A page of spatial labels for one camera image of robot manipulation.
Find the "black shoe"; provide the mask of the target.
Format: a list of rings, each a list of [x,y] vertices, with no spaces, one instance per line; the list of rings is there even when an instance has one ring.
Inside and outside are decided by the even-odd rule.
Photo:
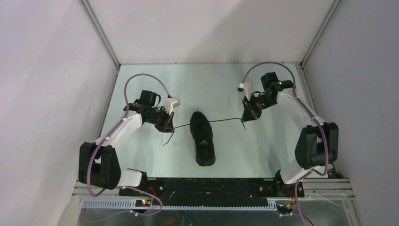
[[[195,160],[202,167],[215,163],[213,131],[206,116],[195,111],[190,118],[190,132],[195,144]]]

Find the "black shoelace end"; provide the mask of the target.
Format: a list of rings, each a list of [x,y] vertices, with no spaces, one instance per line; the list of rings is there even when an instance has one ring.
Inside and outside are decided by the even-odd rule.
[[[227,118],[227,119],[219,119],[219,120],[212,120],[212,121],[209,121],[209,122],[210,122],[210,123],[211,123],[211,122],[223,122],[223,121],[232,121],[232,120],[239,120],[240,123],[242,124],[244,130],[247,130],[247,129],[246,129],[246,126],[245,126],[245,124],[244,124],[244,121],[243,121],[241,118],[239,118],[239,117]]]
[[[182,127],[186,127],[186,126],[189,126],[189,124],[184,124],[184,125],[180,125],[180,126],[175,127],[174,131],[170,135],[169,139],[162,146],[165,146],[165,145],[167,145],[170,142],[170,140],[172,139],[172,137],[173,137],[173,135],[174,135],[174,133],[176,132],[177,129],[182,128]]]

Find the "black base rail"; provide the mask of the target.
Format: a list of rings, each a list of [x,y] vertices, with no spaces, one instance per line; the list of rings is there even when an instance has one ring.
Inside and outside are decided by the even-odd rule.
[[[286,185],[275,178],[148,178],[138,189],[173,206],[260,207],[272,198],[304,197],[302,184]]]

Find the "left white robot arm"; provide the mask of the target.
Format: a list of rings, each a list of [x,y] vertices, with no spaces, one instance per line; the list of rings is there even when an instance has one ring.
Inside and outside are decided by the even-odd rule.
[[[105,135],[80,146],[78,180],[84,184],[113,190],[130,186],[137,196],[147,194],[149,184],[143,172],[123,167],[118,155],[131,135],[144,123],[154,125],[162,133],[174,132],[174,108],[180,105],[176,97],[168,96],[162,106],[156,106],[160,95],[143,90],[140,98],[123,109],[117,124]]]

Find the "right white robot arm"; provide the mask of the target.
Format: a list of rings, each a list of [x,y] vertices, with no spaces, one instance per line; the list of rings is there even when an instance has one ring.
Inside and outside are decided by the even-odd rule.
[[[305,104],[292,81],[281,81],[272,72],[262,76],[261,83],[263,92],[253,92],[248,82],[239,84],[238,91],[245,94],[241,120],[258,120],[264,109],[279,105],[300,131],[295,159],[277,173],[281,179],[273,185],[275,194],[285,197],[292,192],[292,184],[310,173],[317,173],[320,167],[327,171],[328,165],[337,160],[339,128],[334,122],[326,122]]]

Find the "circuit board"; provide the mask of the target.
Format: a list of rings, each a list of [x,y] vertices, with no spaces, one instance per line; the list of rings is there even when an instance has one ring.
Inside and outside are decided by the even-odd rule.
[[[277,206],[277,213],[281,215],[290,215],[293,212],[293,205],[292,204],[287,204],[287,205],[278,205]]]
[[[135,201],[136,208],[149,208],[152,205],[151,200],[138,199]]]

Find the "left circuit board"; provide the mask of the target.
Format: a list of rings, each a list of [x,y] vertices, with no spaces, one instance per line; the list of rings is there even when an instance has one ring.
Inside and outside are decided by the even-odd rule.
[[[152,205],[151,200],[138,199],[135,201],[136,208],[149,208]]]

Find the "right circuit board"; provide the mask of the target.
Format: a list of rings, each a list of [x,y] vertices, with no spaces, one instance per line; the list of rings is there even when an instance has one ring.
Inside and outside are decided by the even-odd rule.
[[[287,205],[278,205],[277,206],[277,213],[281,215],[290,215],[293,212],[293,205],[292,204],[287,204]]]

